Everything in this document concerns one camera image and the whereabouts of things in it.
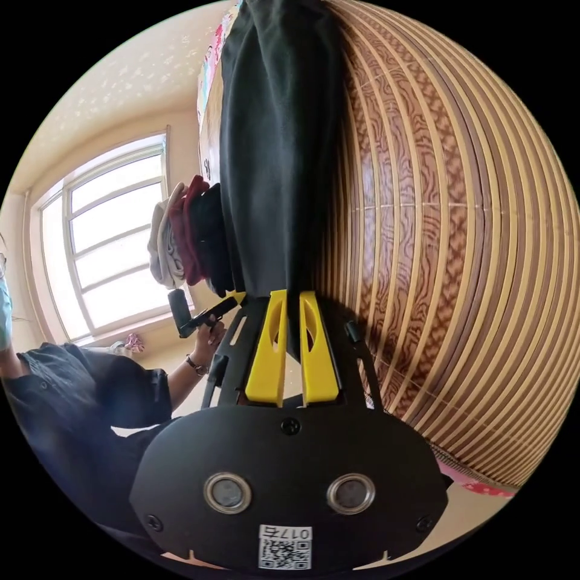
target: yellow plastic part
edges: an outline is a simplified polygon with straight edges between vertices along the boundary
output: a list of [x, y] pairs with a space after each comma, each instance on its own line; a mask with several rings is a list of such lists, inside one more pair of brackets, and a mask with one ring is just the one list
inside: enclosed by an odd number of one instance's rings
[[242, 300], [246, 297], [246, 293], [245, 292], [230, 292], [229, 294], [226, 295], [226, 297], [224, 298], [224, 300], [227, 300], [228, 298], [235, 298], [236, 302], [238, 304], [242, 303]]
[[286, 290], [276, 290], [270, 293], [264, 326], [246, 383], [245, 394], [249, 401], [282, 406], [287, 339], [288, 298]]
[[338, 397], [337, 376], [314, 292], [300, 294], [300, 358], [304, 404], [334, 401]]

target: label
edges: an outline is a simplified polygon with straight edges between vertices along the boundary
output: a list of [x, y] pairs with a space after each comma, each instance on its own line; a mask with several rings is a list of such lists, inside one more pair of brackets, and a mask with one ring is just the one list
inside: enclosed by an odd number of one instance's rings
[[258, 568], [310, 570], [312, 528], [261, 525]]

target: wristwatch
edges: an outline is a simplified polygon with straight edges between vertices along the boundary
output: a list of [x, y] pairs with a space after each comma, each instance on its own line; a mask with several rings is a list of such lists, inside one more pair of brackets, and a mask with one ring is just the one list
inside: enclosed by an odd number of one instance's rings
[[186, 363], [195, 370], [195, 372], [198, 374], [198, 376], [205, 376], [210, 369], [207, 368], [207, 365], [205, 364], [195, 364], [190, 355], [187, 355], [186, 359], [185, 359]]

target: hand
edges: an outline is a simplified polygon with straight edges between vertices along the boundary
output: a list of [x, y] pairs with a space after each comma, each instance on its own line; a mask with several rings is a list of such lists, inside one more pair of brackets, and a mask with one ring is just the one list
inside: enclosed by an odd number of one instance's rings
[[213, 355], [225, 335], [225, 331], [226, 328], [223, 322], [217, 322], [213, 328], [207, 326], [207, 324], [200, 326], [195, 340], [195, 348], [191, 355], [192, 361], [209, 367]]

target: black shirt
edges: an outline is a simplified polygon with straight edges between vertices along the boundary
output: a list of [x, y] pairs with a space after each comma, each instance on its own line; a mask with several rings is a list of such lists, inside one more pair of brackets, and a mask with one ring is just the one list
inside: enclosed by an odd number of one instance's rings
[[[129, 504], [141, 457], [171, 423], [167, 374], [125, 356], [43, 344], [19, 355], [30, 375], [4, 381], [32, 450], [73, 503], [117, 539], [159, 549]], [[146, 428], [127, 437], [111, 427]]]

